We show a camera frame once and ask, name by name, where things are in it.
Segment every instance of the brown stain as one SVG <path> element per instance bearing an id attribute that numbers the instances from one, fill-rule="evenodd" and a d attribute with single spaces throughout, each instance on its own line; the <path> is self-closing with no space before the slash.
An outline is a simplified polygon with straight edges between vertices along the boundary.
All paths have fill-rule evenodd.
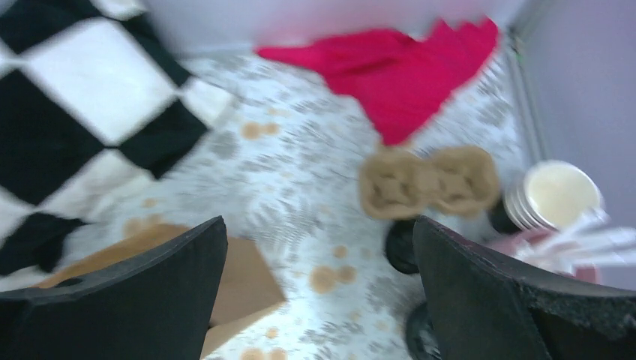
<path id="1" fill-rule="evenodd" d="M 353 321 L 354 323 L 357 323 L 357 322 L 358 322 L 358 320 L 360 320 L 360 317 L 361 317 L 361 316 L 362 316 L 362 315 L 360 315 L 360 311 L 352 311 L 352 312 L 349 314 L 349 318 L 350 318 L 350 319 L 351 319 L 351 321 Z"/>
<path id="2" fill-rule="evenodd" d="M 243 125 L 241 129 L 241 135 L 246 140 L 256 140 L 260 138 L 260 124 L 254 121 L 250 121 Z"/>
<path id="3" fill-rule="evenodd" d="M 267 135 L 276 135 L 281 132 L 281 127 L 275 122 L 269 122 L 263 125 L 262 132 Z"/>
<path id="4" fill-rule="evenodd" d="M 362 259 L 369 260 L 371 258 L 371 250 L 365 247 L 364 249 L 361 250 L 361 252 L 362 252 Z"/>
<path id="5" fill-rule="evenodd" d="M 287 351 L 281 348 L 273 349 L 269 353 L 270 360 L 287 360 Z"/>
<path id="6" fill-rule="evenodd" d="M 380 330 L 381 332 L 385 332 L 389 330 L 389 326 L 386 324 L 386 322 L 378 321 L 376 322 L 376 329 Z"/>
<path id="7" fill-rule="evenodd" d="M 336 287 L 336 271 L 328 266 L 313 268 L 309 279 L 311 289 L 318 294 L 330 293 Z"/>
<path id="8" fill-rule="evenodd" d="M 278 328 L 269 328 L 265 332 L 265 336 L 270 340 L 275 339 L 278 336 Z"/>
<path id="9" fill-rule="evenodd" d="M 144 229 L 144 221 L 138 217 L 128 219 L 124 224 L 124 237 L 130 238 L 140 233 Z"/>
<path id="10" fill-rule="evenodd" d="M 153 227 L 164 223 L 164 217 L 161 214 L 151 214 L 145 219 L 145 227 Z"/>
<path id="11" fill-rule="evenodd" d="M 338 259 L 343 259 L 347 256 L 347 247 L 344 245 L 338 245 L 334 247 L 334 256 Z"/>
<path id="12" fill-rule="evenodd" d="M 154 208 L 155 206 L 157 206 L 157 199 L 145 199 L 143 200 L 142 206 L 144 208 Z"/>
<path id="13" fill-rule="evenodd" d="M 247 349 L 241 354 L 241 360 L 265 360 L 265 353 L 261 349 Z"/>
<path id="14" fill-rule="evenodd" d="M 351 284 L 356 282 L 358 271 L 353 266 L 342 266 L 337 271 L 337 278 L 343 284 Z"/>

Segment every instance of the pink object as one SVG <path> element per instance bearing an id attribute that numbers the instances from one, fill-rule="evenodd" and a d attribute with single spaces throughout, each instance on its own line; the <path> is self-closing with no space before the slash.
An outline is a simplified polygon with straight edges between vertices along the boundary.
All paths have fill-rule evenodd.
<path id="1" fill-rule="evenodd" d="M 578 280 L 606 287 L 616 287 L 636 291 L 636 264 L 581 266 L 576 268 L 574 277 Z"/>
<path id="2" fill-rule="evenodd" d="M 524 247 L 526 244 L 538 244 L 541 240 L 547 239 L 548 236 L 552 234 L 554 234 L 554 231 L 549 229 L 525 230 L 499 241 L 495 241 L 492 244 L 489 244 L 488 247 L 495 251 L 499 251 L 501 254 L 514 257 L 519 249 Z"/>
<path id="3" fill-rule="evenodd" d="M 306 47 L 263 47 L 263 58 L 311 69 L 339 95 L 358 99 L 385 145 L 403 143 L 473 78 L 497 47 L 486 19 L 453 29 L 438 20 L 415 40 L 392 29 L 327 37 Z"/>

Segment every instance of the black wheel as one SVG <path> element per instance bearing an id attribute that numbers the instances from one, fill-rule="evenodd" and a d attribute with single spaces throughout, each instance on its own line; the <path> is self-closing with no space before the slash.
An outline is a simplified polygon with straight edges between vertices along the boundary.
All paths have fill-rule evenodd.
<path id="1" fill-rule="evenodd" d="M 413 251 L 413 227 L 415 224 L 415 219 L 395 221 L 384 242 L 384 252 L 388 263 L 402 274 L 419 273 Z"/>
<path id="2" fill-rule="evenodd" d="M 414 360 L 442 360 L 426 302 L 406 319 L 406 348 Z"/>

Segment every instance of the white wall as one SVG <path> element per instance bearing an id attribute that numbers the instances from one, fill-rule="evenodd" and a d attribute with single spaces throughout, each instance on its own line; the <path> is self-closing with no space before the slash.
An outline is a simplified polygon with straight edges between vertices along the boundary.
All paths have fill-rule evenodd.
<path id="1" fill-rule="evenodd" d="M 321 35 L 390 26 L 421 34 L 487 14 L 505 25 L 527 0 L 145 0 L 157 30 L 178 53 L 296 44 Z"/>

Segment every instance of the white container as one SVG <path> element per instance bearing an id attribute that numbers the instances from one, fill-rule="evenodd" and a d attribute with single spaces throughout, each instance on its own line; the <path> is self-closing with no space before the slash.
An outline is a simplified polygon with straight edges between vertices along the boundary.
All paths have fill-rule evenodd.
<path id="1" fill-rule="evenodd" d="M 562 229 L 590 208 L 603 208 L 601 191 L 576 166 L 549 160 L 533 166 L 505 194 L 505 210 L 521 229 Z"/>

